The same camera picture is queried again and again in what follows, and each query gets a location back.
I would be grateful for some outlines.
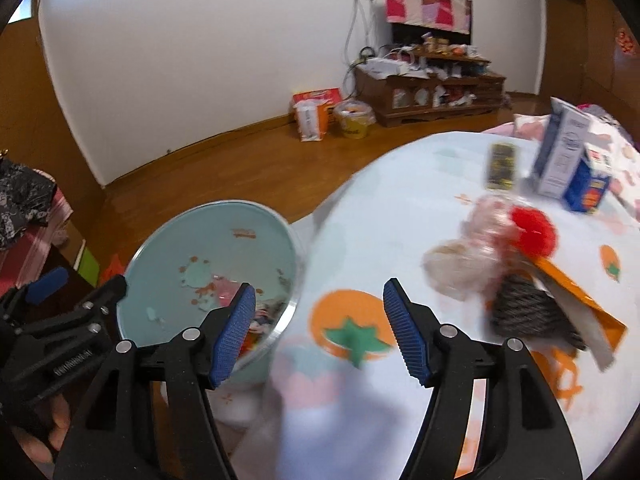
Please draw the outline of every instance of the plastic bucket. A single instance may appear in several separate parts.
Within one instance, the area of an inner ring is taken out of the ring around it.
[[[271,332],[238,359],[229,379],[263,382],[270,350],[298,303],[302,255],[287,221],[258,203],[225,200],[203,204],[158,228],[127,267],[129,290],[117,307],[120,335],[140,347],[167,342],[185,328],[199,326],[208,311],[195,303],[198,296],[193,287],[184,285],[183,273],[189,264],[200,262],[213,274],[249,282],[261,292],[258,300],[286,298]]]

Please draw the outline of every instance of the wooden door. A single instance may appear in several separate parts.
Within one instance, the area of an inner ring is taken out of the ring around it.
[[[546,0],[545,66],[540,97],[580,104],[587,61],[587,10],[584,0]]]

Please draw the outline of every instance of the white box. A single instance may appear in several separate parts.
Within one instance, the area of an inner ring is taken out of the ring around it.
[[[561,198],[580,162],[591,121],[578,108],[555,97],[551,107],[532,177],[538,193]]]

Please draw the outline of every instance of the silver bolt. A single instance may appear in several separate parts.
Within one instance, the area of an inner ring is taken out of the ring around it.
[[[188,328],[184,332],[182,332],[182,338],[187,341],[194,341],[200,337],[200,330],[197,328]]]
[[[132,347],[131,341],[127,341],[125,339],[124,341],[120,341],[116,345],[116,352],[120,354],[126,354],[129,350],[131,350],[131,347]]]
[[[524,347],[522,341],[513,337],[507,341],[507,346],[514,352],[519,352]]]
[[[443,325],[440,327],[440,333],[444,337],[455,337],[458,335],[458,329],[453,325]]]

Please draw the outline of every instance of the red and white striped cloth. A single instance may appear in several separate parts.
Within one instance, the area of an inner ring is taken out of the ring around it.
[[[6,251],[0,251],[0,296],[12,286],[23,286],[40,277],[44,262],[49,256],[53,233],[62,227],[72,212],[69,202],[58,189],[51,204],[49,225],[30,226],[17,244]]]

